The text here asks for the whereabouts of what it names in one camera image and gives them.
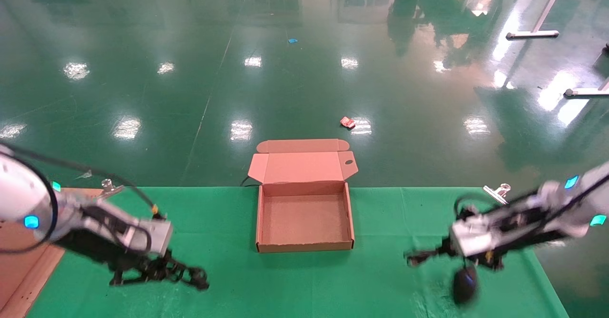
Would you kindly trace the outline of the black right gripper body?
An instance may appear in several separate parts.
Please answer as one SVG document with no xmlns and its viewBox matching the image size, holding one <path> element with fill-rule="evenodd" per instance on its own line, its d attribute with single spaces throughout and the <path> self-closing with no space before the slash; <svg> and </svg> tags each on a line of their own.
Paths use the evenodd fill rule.
<svg viewBox="0 0 609 318">
<path fill-rule="evenodd" d="M 450 246 L 456 251 L 455 257 L 465 258 L 478 265 L 478 256 L 481 253 L 501 253 L 503 257 L 516 250 L 536 246 L 556 240 L 563 240 L 567 234 L 559 231 L 538 231 L 534 234 L 525 233 L 520 237 L 513 237 L 509 234 L 484 233 L 479 236 L 473 234 L 463 234 L 451 232 L 447 238 L 443 239 L 443 246 Z"/>
</svg>

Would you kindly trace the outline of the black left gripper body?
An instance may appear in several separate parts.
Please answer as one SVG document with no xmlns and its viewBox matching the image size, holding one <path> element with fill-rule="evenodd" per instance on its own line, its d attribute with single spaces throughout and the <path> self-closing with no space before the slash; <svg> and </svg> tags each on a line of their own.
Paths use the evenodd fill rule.
<svg viewBox="0 0 609 318">
<path fill-rule="evenodd" d="M 135 251 L 127 251 L 108 238 L 87 229 L 69 232 L 61 238 L 61 247 L 87 257 L 99 264 L 105 264 L 113 272 L 137 270 L 144 272 L 152 261 L 151 257 Z"/>
</svg>

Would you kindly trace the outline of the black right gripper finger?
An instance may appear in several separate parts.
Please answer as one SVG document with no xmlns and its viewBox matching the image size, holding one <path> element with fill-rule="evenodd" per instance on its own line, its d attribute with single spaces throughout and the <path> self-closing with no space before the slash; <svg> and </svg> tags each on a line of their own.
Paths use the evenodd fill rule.
<svg viewBox="0 0 609 318">
<path fill-rule="evenodd" d="M 503 262 L 503 254 L 501 253 L 481 253 L 478 256 L 478 265 L 485 266 L 493 270 L 494 272 L 498 272 L 503 270 L 504 262 Z"/>
<path fill-rule="evenodd" d="M 414 250 L 405 253 L 405 261 L 409 267 L 415 268 L 433 257 L 455 257 L 456 251 L 450 246 L 440 246 L 433 250 Z"/>
</svg>

